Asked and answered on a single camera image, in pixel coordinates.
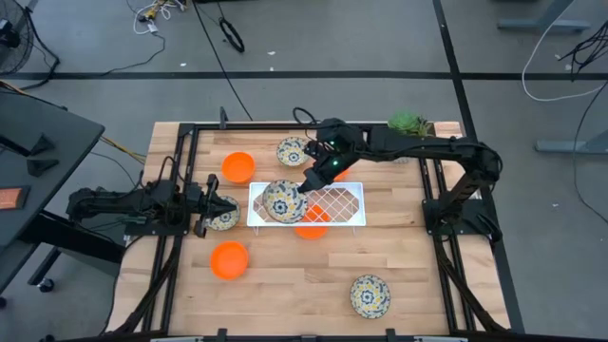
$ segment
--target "wooden table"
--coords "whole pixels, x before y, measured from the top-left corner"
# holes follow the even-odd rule
[[[164,156],[173,155],[178,126],[156,123],[145,165],[147,180],[158,176]],[[441,137],[461,134],[458,123],[435,123],[435,129]],[[304,167],[289,168],[276,159],[276,145],[288,136],[304,137],[304,132],[200,132],[193,180],[204,183],[209,173],[215,173],[218,193],[238,200],[241,218],[230,231],[209,231],[206,239],[190,234],[184,239],[170,334],[215,335],[218,328],[227,328],[230,335],[383,335],[387,328],[394,328],[397,334],[447,333],[437,263],[424,228],[421,201],[425,195],[418,161],[359,161],[351,168],[345,181],[363,182],[368,224],[357,228],[356,236],[348,227],[334,227],[322,239],[310,241],[299,238],[291,228],[261,228],[255,236],[246,226],[248,186],[225,180],[221,161],[231,152],[246,151],[256,160],[252,181],[303,181]],[[189,141],[184,146],[182,174]],[[169,169],[165,168],[166,177]],[[463,169],[449,161],[444,162],[444,169],[449,188]],[[437,196],[434,174],[431,179]],[[458,239],[469,287],[493,317],[508,327],[487,240],[481,236]],[[250,254],[248,270],[234,281],[219,280],[209,269],[212,250],[225,240],[242,242]],[[156,237],[144,237],[125,255],[110,330],[124,322],[147,290],[156,241]],[[171,245],[169,241],[165,255]],[[364,319],[352,309],[350,287],[365,274],[380,276],[389,284],[392,301],[382,318]],[[463,329],[460,297],[454,286],[451,289]],[[163,299],[161,293],[153,328],[159,326]]]

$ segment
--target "dish rack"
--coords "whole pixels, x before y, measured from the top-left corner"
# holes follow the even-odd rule
[[[306,193],[309,210],[315,206],[320,208],[329,217],[328,221],[315,215],[312,221],[296,223],[281,223],[271,218],[262,204],[262,193],[267,181],[252,182],[249,184],[249,205],[247,206],[247,226],[257,230],[260,227],[354,227],[365,226],[365,203],[363,197],[363,183],[361,182],[335,182],[320,190]]]

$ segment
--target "patterned bowl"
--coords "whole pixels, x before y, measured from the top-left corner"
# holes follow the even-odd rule
[[[375,275],[361,275],[351,286],[351,304],[364,318],[380,318],[389,310],[389,286]]]
[[[276,157],[287,166],[299,166],[308,161],[309,156],[304,153],[306,140],[299,137],[289,137],[281,141],[276,147]]]
[[[306,195],[297,192],[297,184],[275,180],[262,193],[262,204],[268,215],[281,223],[295,223],[304,218],[308,209]]]
[[[237,200],[231,198],[230,196],[220,196],[220,198],[236,205],[237,210],[233,210],[230,213],[221,214],[220,216],[214,218],[211,223],[209,223],[209,228],[217,231],[228,230],[234,227],[237,225],[237,222],[240,219],[240,207],[238,207]]]

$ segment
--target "orange bowl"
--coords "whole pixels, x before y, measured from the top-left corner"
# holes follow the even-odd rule
[[[224,178],[239,184],[250,181],[254,171],[256,171],[256,162],[245,152],[231,153],[221,164],[221,174]]]
[[[349,174],[349,169],[342,171],[339,175],[335,176],[334,181],[343,181],[346,178],[346,175]]]
[[[247,269],[249,253],[236,241],[224,241],[211,254],[211,271],[220,279],[233,280]]]
[[[320,206],[314,205],[311,209],[306,212],[306,216],[301,220],[302,222],[329,222],[330,216],[321,209]],[[305,239],[318,239],[323,238],[330,228],[328,227],[295,227],[295,233],[301,238]]]

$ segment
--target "green plant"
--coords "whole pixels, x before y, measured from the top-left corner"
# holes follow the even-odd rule
[[[430,123],[420,115],[399,111],[389,119],[389,127],[401,134],[425,137],[428,135]]]

